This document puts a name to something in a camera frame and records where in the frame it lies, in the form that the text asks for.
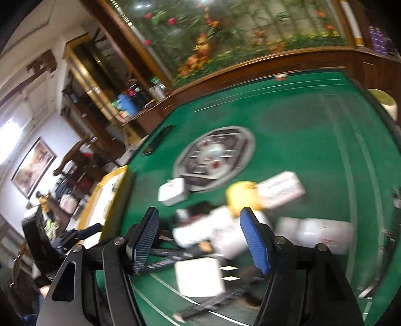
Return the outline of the white square box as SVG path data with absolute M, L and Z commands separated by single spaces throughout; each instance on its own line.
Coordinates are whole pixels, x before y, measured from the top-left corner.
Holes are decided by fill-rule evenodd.
M 187 297 L 215 297 L 226 288 L 220 262 L 211 257 L 176 262 L 174 265 L 178 292 Z

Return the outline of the round table control panel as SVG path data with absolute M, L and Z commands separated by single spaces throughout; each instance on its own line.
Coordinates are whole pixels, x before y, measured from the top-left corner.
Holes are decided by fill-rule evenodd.
M 233 179 L 256 150 L 251 131 L 226 126 L 196 138 L 177 157 L 173 177 L 182 177 L 189 192 L 208 192 Z

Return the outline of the blue thermos jug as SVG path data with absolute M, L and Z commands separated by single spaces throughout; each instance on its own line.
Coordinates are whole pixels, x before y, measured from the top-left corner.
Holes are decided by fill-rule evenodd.
M 120 107 L 129 114 L 131 118 L 135 117 L 139 110 L 137 106 L 131 101 L 129 96 L 125 93 L 121 93 L 118 95 L 118 102 Z

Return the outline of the purple bottles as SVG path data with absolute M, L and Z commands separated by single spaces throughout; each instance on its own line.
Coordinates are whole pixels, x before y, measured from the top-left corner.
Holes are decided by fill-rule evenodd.
M 379 27 L 369 26 L 369 34 L 372 42 L 372 49 L 383 56 L 387 55 L 387 40 Z

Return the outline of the yellow cardboard tray box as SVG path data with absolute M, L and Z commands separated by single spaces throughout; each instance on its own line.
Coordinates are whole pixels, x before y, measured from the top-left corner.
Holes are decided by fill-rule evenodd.
M 129 167 L 124 166 L 105 175 L 96 185 L 80 215 L 77 229 L 83 230 L 100 223 L 102 230 L 86 240 L 80 240 L 80 245 L 90 249 L 101 240 L 117 235 L 132 180 Z

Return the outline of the white rectangular box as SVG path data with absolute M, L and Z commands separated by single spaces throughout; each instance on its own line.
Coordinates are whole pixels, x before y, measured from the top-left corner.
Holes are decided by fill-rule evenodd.
M 296 173 L 285 171 L 257 184 L 263 208 L 277 208 L 305 194 Z

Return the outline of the green mahjong table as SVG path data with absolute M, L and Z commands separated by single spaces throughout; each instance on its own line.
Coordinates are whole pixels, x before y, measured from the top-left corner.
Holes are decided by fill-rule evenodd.
M 347 325 L 400 324 L 400 127 L 342 71 L 258 79 L 179 106 L 148 136 L 119 188 L 123 236 L 151 206 L 179 247 L 214 252 L 129 279 L 146 325 L 254 325 L 243 292 L 265 294 L 271 263 L 241 227 L 249 206 L 298 246 L 326 244 L 354 292 Z

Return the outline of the small white charger box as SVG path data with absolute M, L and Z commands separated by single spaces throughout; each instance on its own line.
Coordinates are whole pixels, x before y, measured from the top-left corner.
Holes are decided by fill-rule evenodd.
M 187 186 L 183 177 L 174 178 L 158 189 L 158 201 L 164 206 L 173 206 L 187 199 Z

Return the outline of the black smartphone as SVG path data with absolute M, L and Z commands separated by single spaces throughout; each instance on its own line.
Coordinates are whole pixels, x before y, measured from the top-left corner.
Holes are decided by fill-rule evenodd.
M 157 148 L 159 148 L 160 144 L 164 141 L 164 139 L 169 136 L 171 131 L 175 128 L 174 125 L 168 125 L 165 126 L 155 137 L 154 139 L 150 142 L 150 144 L 144 149 L 142 155 L 143 156 L 148 156 L 152 155 Z

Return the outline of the red white small dice piece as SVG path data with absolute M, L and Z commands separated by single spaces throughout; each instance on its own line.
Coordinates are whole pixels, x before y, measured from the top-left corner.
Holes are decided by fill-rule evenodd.
M 282 74 L 276 75 L 276 76 L 275 76 L 275 79 L 276 79 L 277 81 L 281 81 L 281 80 L 285 80 L 286 77 L 287 77 L 287 75 L 286 75 L 285 73 L 282 73 Z

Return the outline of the wooden chair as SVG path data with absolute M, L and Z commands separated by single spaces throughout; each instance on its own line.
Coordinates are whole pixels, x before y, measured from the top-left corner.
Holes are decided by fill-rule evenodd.
M 54 176 L 64 175 L 63 172 L 65 165 L 68 162 L 73 162 L 79 172 L 85 173 L 88 177 L 90 177 L 94 181 L 100 181 L 105 175 L 105 171 L 98 167 L 92 158 L 86 156 L 84 152 L 80 150 L 81 146 L 89 144 L 89 138 L 85 137 L 82 140 L 78 141 L 70 150 L 65 154 L 62 159 L 60 166 L 53 171 Z

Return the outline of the framed landscape painting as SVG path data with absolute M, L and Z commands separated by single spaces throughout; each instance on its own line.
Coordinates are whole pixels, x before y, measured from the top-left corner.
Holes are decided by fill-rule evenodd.
M 39 137 L 12 176 L 12 183 L 25 198 L 30 199 L 55 158 L 56 154 Z

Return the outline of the yellow tape roll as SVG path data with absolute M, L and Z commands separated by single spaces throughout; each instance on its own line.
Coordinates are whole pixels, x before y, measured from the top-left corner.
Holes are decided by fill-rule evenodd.
M 226 203 L 233 217 L 240 216 L 244 207 L 260 211 L 262 201 L 257 188 L 257 183 L 252 181 L 239 181 L 226 189 Z

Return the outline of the white plastic bottle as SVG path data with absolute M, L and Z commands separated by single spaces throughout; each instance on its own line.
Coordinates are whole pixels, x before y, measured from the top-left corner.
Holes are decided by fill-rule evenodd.
M 174 227 L 173 238 L 182 248 L 209 241 L 214 252 L 233 260 L 248 250 L 240 220 L 227 205 L 219 206 L 208 215 L 200 216 L 183 226 Z

